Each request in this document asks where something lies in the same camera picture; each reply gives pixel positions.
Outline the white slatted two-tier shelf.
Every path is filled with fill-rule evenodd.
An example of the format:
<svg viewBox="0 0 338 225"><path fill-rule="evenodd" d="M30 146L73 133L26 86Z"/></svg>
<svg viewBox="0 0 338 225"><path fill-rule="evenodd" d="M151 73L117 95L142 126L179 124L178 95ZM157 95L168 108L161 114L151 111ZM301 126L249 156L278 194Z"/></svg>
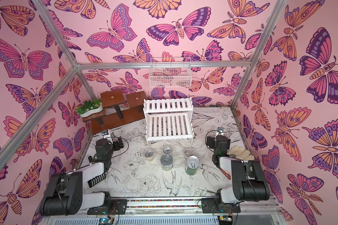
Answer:
<svg viewBox="0 0 338 225"><path fill-rule="evenodd" d="M144 100L146 142L186 139L192 146L192 98Z"/></svg>

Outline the seed jar with yellow seeds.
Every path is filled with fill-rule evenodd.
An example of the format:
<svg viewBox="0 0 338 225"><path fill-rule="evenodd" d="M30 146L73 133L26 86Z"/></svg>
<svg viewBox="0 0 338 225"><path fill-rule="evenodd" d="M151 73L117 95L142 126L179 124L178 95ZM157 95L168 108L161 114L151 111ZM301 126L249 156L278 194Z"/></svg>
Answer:
<svg viewBox="0 0 338 225"><path fill-rule="evenodd" d="M153 161L155 158L155 151L153 149L146 149L144 151L144 158L147 161Z"/></svg>

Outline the green plant in white pot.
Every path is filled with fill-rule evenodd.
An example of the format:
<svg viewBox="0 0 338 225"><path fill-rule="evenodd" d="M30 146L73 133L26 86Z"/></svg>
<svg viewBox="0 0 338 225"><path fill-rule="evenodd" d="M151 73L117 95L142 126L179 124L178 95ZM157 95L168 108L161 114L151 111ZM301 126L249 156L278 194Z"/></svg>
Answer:
<svg viewBox="0 0 338 225"><path fill-rule="evenodd" d="M100 99L86 100L83 105L76 107L76 113L82 118L88 117L102 110L103 107Z"/></svg>

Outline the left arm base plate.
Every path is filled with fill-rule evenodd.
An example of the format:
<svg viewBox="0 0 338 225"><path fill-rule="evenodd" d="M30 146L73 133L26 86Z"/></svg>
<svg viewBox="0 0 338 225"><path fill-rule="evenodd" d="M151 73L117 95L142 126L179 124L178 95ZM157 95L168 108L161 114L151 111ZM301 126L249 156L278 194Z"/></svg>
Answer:
<svg viewBox="0 0 338 225"><path fill-rule="evenodd" d="M111 203L105 203L102 206L91 208L87 211L88 215L124 215L127 210L127 199L112 199Z"/></svg>

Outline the aluminium frame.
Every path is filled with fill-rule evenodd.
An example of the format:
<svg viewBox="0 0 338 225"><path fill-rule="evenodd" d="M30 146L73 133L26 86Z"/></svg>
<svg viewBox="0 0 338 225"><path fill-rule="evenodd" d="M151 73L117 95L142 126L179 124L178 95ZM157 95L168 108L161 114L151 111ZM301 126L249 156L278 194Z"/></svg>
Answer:
<svg viewBox="0 0 338 225"><path fill-rule="evenodd" d="M72 52L67 47L64 42L64 39L61 37L58 28L54 24L53 19L51 18L49 11L45 4L42 1L33 1L34 5L37 8L37 12L44 19L44 22L48 26L48 28L52 31L54 35L54 39L57 41L58 46L64 53L64 56L67 58L68 63L71 65L70 70L67 74L62 78L54 89L48 94L48 96L43 100L43 102L38 106L38 108L33 112L33 114L23 123L21 130L16 132L12 138L10 138L5 145L3 145L0 151L0 171L5 166L5 164L10 160L12 155L15 153L21 142L27 137L30 131L34 128L34 126L42 119L45 113L48 111L50 106L56 101L56 99L61 94L62 90L66 87L67 84L71 81L74 76L77 76L82 85L85 87L85 90L91 99L95 98L94 91L88 84L87 80L84 78L82 71L84 69L101 69L101 68L118 68L118 69L148 69L153 65L158 68L165 67L180 67L180 66L189 66L189 67L219 67L219 66L244 66L247 67L247 72L250 72L251 69L254 68L254 63L256 63L259 59L259 55L264 49L267 40L269 39L269 35L274 30L274 27L277 25L280 14L285 8L287 2L286 1L276 1L274 7L267 18L267 22L265 25L265 29L263 34L261 35L261 39L257 44L257 47L254 51L254 54L249 61L211 61L211 62L156 62L154 64L150 62L145 63L78 63L73 57Z"/></svg>

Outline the beige work glove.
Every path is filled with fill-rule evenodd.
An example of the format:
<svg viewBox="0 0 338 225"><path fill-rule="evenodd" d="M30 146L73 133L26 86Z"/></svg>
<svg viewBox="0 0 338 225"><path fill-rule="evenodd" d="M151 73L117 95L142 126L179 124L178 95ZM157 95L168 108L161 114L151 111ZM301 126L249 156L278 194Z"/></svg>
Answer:
<svg viewBox="0 0 338 225"><path fill-rule="evenodd" d="M229 156L242 159L244 161L255 160L255 157L243 146L235 145L227 153Z"/></svg>

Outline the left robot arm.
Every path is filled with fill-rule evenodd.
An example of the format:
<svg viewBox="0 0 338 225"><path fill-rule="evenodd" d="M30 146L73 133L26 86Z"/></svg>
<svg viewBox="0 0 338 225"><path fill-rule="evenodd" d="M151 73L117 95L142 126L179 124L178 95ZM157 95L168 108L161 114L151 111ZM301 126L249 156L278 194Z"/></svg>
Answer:
<svg viewBox="0 0 338 225"><path fill-rule="evenodd" d="M38 206L43 217L75 215L87 210L89 215L113 214L118 207L108 191L84 193L83 185L94 187L106 179L115 151L124 147L123 139L115 141L102 138L96 141L96 154L89 158L90 164L71 172L51 176L46 192Z"/></svg>

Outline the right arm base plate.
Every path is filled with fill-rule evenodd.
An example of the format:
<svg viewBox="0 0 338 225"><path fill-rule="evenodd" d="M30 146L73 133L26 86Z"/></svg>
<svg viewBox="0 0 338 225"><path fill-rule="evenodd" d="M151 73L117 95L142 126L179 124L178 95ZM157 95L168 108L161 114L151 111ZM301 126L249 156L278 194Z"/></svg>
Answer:
<svg viewBox="0 0 338 225"><path fill-rule="evenodd" d="M214 198L202 198L201 208L203 213L212 213L212 214L215 213L232 214L241 212L239 204L222 203Z"/></svg>

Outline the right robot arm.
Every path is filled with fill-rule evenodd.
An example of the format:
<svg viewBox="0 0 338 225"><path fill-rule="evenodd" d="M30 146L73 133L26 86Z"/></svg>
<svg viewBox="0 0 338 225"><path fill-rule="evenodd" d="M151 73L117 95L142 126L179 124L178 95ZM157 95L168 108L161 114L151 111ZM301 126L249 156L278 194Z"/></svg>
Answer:
<svg viewBox="0 0 338 225"><path fill-rule="evenodd" d="M216 192L215 203L219 205L269 200L270 191L260 163L229 156L230 143L230 139L223 135L206 137L205 144L213 152L213 164L232 183L231 187Z"/></svg>

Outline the front aluminium rail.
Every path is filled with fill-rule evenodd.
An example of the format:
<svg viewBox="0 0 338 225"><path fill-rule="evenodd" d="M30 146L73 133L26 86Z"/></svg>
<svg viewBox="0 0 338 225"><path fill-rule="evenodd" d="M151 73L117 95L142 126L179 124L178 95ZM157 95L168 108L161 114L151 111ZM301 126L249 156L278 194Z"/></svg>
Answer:
<svg viewBox="0 0 338 225"><path fill-rule="evenodd" d="M274 197L267 201L240 202L240 213L203 213L202 198L153 197L127 199L124 215L88 215L79 211L71 216L44 218L42 225L285 225L286 221Z"/></svg>

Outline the seed jar with red seeds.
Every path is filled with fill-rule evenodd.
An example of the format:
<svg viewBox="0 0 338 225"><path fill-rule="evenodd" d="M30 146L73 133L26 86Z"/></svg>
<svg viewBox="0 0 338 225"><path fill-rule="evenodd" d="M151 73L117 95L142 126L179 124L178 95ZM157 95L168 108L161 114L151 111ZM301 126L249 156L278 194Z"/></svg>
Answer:
<svg viewBox="0 0 338 225"><path fill-rule="evenodd" d="M184 155L186 158L189 158L194 155L192 148L186 148L184 150Z"/></svg>

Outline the green watermelon can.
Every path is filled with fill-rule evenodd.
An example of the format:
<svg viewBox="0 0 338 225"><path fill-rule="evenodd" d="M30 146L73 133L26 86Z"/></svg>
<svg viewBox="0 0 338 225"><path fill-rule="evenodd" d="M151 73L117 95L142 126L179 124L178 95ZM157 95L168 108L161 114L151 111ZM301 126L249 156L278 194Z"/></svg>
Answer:
<svg viewBox="0 0 338 225"><path fill-rule="evenodd" d="M199 159L196 156L188 157L186 161L186 173L189 176L195 175L197 173L199 163Z"/></svg>

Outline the brown wooden stepped stand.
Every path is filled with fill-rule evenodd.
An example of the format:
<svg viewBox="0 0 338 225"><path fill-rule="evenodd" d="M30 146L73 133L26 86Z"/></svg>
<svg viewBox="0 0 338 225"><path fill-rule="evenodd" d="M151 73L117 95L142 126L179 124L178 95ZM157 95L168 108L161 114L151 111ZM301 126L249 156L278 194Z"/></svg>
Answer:
<svg viewBox="0 0 338 225"><path fill-rule="evenodd" d="M97 113L83 118L84 122L91 123L93 134L106 129L114 129L135 121L144 119L145 92L136 92L124 95L121 90L109 91L100 94L102 109Z"/></svg>

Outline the silver tin can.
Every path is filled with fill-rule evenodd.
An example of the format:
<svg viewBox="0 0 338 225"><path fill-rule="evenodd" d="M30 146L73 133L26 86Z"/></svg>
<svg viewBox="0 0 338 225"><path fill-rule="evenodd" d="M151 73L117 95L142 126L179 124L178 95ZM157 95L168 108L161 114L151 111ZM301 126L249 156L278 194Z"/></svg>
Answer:
<svg viewBox="0 0 338 225"><path fill-rule="evenodd" d="M169 154L161 156L161 167L164 171L170 171L173 168L173 158Z"/></svg>

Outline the seed jar with dark seeds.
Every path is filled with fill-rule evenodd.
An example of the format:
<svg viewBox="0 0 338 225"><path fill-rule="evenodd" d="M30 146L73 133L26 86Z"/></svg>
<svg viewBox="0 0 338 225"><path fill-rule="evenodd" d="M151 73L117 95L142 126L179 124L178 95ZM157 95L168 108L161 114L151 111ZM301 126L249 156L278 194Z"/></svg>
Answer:
<svg viewBox="0 0 338 225"><path fill-rule="evenodd" d="M164 146L162 151L164 154L170 155L173 152L173 149L171 146Z"/></svg>

